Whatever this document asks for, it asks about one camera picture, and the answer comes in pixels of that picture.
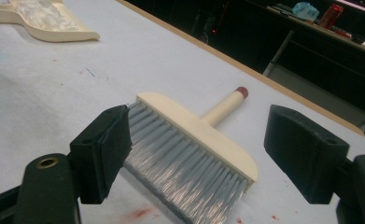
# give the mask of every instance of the table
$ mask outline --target table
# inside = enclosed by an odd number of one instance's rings
[[[0,193],[21,183],[28,162],[68,153],[69,143],[102,111],[133,103],[138,92],[165,94],[200,116],[246,86],[247,101],[218,129],[248,151],[260,176],[229,223],[336,223],[336,197],[331,205],[308,204],[265,152],[267,115],[272,104],[302,112],[349,143],[350,159],[365,154],[357,129],[125,3],[64,4],[100,34],[98,42],[47,43],[19,25],[0,24]],[[82,204],[80,212],[84,223],[181,223],[124,169],[103,204]]]

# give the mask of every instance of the dustpan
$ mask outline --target dustpan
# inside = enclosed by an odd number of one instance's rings
[[[100,38],[67,10],[62,0],[9,0],[0,4],[0,23],[22,25],[31,36],[49,42]]]

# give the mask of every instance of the red can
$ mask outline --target red can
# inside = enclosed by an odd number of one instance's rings
[[[321,20],[319,20],[318,25],[324,27],[325,29],[330,29],[333,24],[337,21],[337,19],[342,15],[343,7],[332,4],[325,14],[322,16]]]

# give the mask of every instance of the hand brush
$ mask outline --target hand brush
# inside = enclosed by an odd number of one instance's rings
[[[124,166],[185,222],[225,222],[258,169],[213,126],[247,95],[240,87],[199,119],[163,95],[138,94],[129,106],[133,149]]]

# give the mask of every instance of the crumpled plastic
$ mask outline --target crumpled plastic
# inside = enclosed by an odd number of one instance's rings
[[[319,11],[307,2],[300,2],[292,9],[293,15],[304,20],[315,21]]]

